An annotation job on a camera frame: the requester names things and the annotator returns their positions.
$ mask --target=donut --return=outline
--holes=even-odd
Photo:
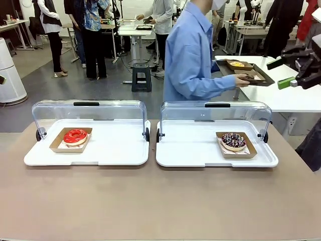
[[[240,62],[232,62],[230,65],[235,66],[235,67],[244,67],[245,65],[240,63]]]
[[[239,152],[246,147],[246,141],[240,134],[226,133],[222,137],[222,145],[229,151]]]
[[[73,129],[64,135],[63,143],[67,146],[79,146],[83,144],[88,137],[88,133],[81,129]]]

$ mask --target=display case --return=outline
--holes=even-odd
[[[260,102],[165,102],[157,126],[156,160],[166,167],[275,167],[278,158],[267,144],[271,116],[271,109]],[[252,155],[224,155],[219,137],[226,133],[248,139]]]
[[[141,165],[148,159],[150,122],[143,102],[44,100],[32,114],[38,142],[25,156],[27,165]],[[57,153],[59,142],[52,146],[71,129],[88,131],[84,150]]]

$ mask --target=floral blue shirt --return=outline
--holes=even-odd
[[[109,6],[110,0],[98,0],[97,3],[92,3],[91,9],[87,8],[86,0],[85,1],[85,29],[91,31],[99,31],[101,29],[100,16],[98,13],[98,5],[106,10]]]

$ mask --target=blue shirt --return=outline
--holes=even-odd
[[[97,3],[91,4],[91,9],[87,8],[86,0],[85,1],[85,23],[84,27],[85,29],[91,30],[91,31],[99,31],[101,29],[101,23],[100,23],[100,16],[98,12],[98,5],[106,10],[109,5],[109,0],[98,0]]]
[[[166,41],[164,101],[210,100],[235,88],[233,75],[211,78],[213,27],[189,2]]]

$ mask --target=clear plastic cover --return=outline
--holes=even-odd
[[[264,103],[250,101],[236,102],[205,102],[178,101],[165,102],[160,110],[159,138],[166,136],[166,126],[172,121],[213,122],[220,125],[222,121],[247,122],[255,127],[258,137],[262,140],[272,118],[272,110]]]
[[[141,120],[145,137],[147,111],[145,104],[138,100],[43,100],[33,106],[32,114],[42,139],[49,128],[62,119]]]

